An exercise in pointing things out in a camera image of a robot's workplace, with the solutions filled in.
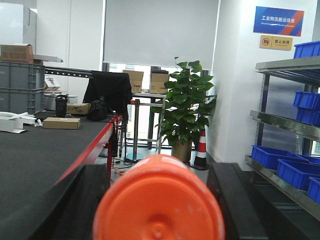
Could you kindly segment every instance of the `gray storage bin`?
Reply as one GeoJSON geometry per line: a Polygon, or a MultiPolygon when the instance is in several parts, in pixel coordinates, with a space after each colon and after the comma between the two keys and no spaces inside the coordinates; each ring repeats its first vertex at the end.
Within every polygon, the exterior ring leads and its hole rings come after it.
{"type": "Polygon", "coordinates": [[[0,61],[0,112],[44,110],[45,66],[0,61]]]}
{"type": "Polygon", "coordinates": [[[44,90],[0,88],[0,112],[36,114],[44,110],[44,90]]]}
{"type": "Polygon", "coordinates": [[[0,88],[35,90],[45,88],[45,66],[0,61],[0,88]]]}

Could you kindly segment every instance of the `orange and white cone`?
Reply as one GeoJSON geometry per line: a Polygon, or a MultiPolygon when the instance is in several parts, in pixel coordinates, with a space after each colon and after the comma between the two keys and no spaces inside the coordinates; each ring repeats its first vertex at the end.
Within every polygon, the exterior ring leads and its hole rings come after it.
{"type": "Polygon", "coordinates": [[[207,170],[209,169],[209,164],[207,164],[207,150],[206,150],[206,130],[201,130],[201,135],[199,139],[198,149],[194,160],[190,160],[190,167],[197,170],[207,170]]]}

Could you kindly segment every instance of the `red table edge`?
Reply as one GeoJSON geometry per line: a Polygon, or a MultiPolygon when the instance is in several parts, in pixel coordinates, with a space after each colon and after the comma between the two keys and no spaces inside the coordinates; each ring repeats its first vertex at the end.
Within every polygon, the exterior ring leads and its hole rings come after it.
{"type": "MultiPolygon", "coordinates": [[[[110,122],[107,123],[107,125],[99,132],[99,134],[93,139],[93,141],[86,147],[86,149],[78,156],[78,158],[74,161],[72,165],[63,173],[63,175],[57,180],[57,183],[59,183],[62,179],[64,179],[68,174],[70,174],[73,170],[75,170],[79,165],[81,164],[94,164],[98,155],[95,156],[95,158],[90,157],[90,154],[93,152],[93,150],[97,147],[99,143],[102,143],[104,141],[104,144],[108,148],[108,153],[111,153],[112,149],[112,140],[110,139],[114,126],[119,124],[119,119],[121,119],[121,115],[114,116],[110,122]]],[[[109,176],[111,176],[111,164],[112,164],[112,154],[108,154],[107,157],[107,170],[109,172],[109,176]]]]}

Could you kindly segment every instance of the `black cup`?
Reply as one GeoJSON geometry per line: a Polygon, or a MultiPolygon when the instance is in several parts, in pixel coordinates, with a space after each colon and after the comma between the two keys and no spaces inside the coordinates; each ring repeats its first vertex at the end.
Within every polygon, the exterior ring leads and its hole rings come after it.
{"type": "Polygon", "coordinates": [[[58,95],[55,98],[55,115],[57,118],[65,118],[67,113],[67,95],[58,95]]]}

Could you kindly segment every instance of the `black bag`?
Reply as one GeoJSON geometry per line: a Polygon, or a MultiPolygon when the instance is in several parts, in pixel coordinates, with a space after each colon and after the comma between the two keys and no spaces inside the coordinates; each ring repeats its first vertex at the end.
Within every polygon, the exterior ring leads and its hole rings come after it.
{"type": "Polygon", "coordinates": [[[94,100],[91,102],[91,108],[86,115],[86,118],[91,121],[102,121],[111,113],[113,113],[112,110],[108,106],[105,98],[102,96],[100,97],[100,100],[94,100]]]}

